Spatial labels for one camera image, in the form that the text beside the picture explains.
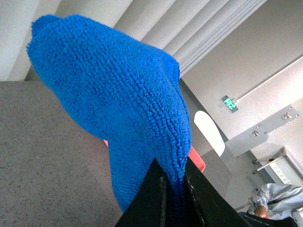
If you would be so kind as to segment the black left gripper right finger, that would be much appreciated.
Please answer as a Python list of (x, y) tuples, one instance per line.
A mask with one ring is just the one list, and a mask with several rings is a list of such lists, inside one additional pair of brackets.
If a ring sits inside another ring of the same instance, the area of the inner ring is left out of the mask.
[(184, 175), (187, 227), (250, 227), (206, 179), (191, 159)]

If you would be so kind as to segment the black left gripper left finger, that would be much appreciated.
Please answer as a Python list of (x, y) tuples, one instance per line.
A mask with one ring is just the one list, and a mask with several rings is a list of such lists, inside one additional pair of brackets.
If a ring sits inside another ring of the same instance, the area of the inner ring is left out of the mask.
[(164, 227), (166, 224), (167, 176), (156, 159), (117, 227)]

